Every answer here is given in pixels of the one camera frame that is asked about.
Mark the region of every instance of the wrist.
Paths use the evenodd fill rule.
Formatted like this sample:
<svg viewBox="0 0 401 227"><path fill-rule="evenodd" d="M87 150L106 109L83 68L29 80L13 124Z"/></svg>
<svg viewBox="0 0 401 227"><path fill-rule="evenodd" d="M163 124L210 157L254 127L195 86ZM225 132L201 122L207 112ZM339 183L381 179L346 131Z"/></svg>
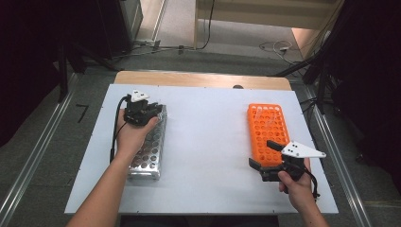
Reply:
<svg viewBox="0 0 401 227"><path fill-rule="evenodd" d="M299 213L305 213L311 209L315 210L318 209L318 205L315 202L315 199L313 198L312 194L310 193L307 195L303 195L303 199L300 201L295 202L296 204L296 209Z"/></svg>
<svg viewBox="0 0 401 227"><path fill-rule="evenodd" d="M297 207L297 210L302 216L309 216L316 213L320 214L319 207L315 201L303 203L302 205Z"/></svg>
<svg viewBox="0 0 401 227"><path fill-rule="evenodd" d="M133 156L135 156L135 153L119 149L113 160L116 160L121 165L129 166L133 160Z"/></svg>
<svg viewBox="0 0 401 227"><path fill-rule="evenodd" d="M308 207L308 209L305 209L304 212L301 213L301 216L306 227L328 226L316 203L313 206Z"/></svg>

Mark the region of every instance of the table surface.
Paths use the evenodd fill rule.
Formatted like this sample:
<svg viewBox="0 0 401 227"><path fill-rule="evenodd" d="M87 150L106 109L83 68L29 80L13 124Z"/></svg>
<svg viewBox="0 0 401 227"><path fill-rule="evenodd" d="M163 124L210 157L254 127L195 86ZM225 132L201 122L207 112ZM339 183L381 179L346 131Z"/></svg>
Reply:
<svg viewBox="0 0 401 227"><path fill-rule="evenodd" d="M188 87L171 85L169 81L176 79L175 75L180 84L185 84L187 80ZM210 81L201 81L201 77L215 78L213 83L224 88L204 87ZM111 146L116 103L133 88L149 93L150 102L159 101L167 106L163 169L159 181L127 181L120 213L213 215L296 212L288 196L278 192L278 183L263 183L258 172L248 166L251 145L246 121L246 111L251 102L277 103L283 109L290 138L313 147L296 95L292 91L254 89L246 82L252 77L236 77L162 72L119 73L115 83L131 84L110 86L65 213L77 211L109 164L108 147ZM138 85L141 82L150 83L150 78L153 78L152 85ZM286 84L285 79L254 79L261 79L255 86L269 81L268 86L277 81ZM247 84L249 89L227 89L233 83ZM287 82L283 89L288 90L288 87ZM338 213L320 161L312 159L311 165L322 194L317 204L323 213Z"/></svg>

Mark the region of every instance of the silver test tube rack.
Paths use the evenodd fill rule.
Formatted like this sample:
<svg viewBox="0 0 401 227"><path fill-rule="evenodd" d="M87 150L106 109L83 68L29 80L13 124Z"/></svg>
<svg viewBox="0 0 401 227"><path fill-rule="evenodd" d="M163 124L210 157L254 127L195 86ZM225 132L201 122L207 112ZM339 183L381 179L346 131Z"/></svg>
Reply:
<svg viewBox="0 0 401 227"><path fill-rule="evenodd" d="M167 122L166 105L163 105L158 117L157 125L148 133L144 144L132 160L128 179L159 180L160 178Z"/></svg>

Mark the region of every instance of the forearm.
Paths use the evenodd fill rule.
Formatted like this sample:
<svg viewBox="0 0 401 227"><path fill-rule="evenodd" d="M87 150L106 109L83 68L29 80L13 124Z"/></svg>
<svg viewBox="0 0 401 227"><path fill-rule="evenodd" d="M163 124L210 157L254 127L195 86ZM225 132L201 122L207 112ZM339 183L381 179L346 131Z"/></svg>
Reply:
<svg viewBox="0 0 401 227"><path fill-rule="evenodd" d="M115 158L67 226L114 226L129 162Z"/></svg>
<svg viewBox="0 0 401 227"><path fill-rule="evenodd" d="M306 227L314 227L314 226L319 226L319 227L327 226L328 227L329 226L327 224L327 222L325 221L324 217L322 216L322 213L316 204L307 206L306 209L300 211L300 214L302 216L304 225Z"/></svg>

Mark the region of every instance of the white device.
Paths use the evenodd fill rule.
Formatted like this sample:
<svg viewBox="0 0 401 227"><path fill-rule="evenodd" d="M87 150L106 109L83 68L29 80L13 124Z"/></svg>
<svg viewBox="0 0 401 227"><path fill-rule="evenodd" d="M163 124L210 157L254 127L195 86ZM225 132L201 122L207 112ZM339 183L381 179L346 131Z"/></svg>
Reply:
<svg viewBox="0 0 401 227"><path fill-rule="evenodd" d="M137 102L137 101L144 100L147 98L150 98L150 96L148 96L147 94L145 94L141 91L138 91L138 90L132 91L131 102Z"/></svg>
<svg viewBox="0 0 401 227"><path fill-rule="evenodd" d="M310 148L295 141L289 142L282 150L281 153L294 157L294 158L325 158L324 152Z"/></svg>

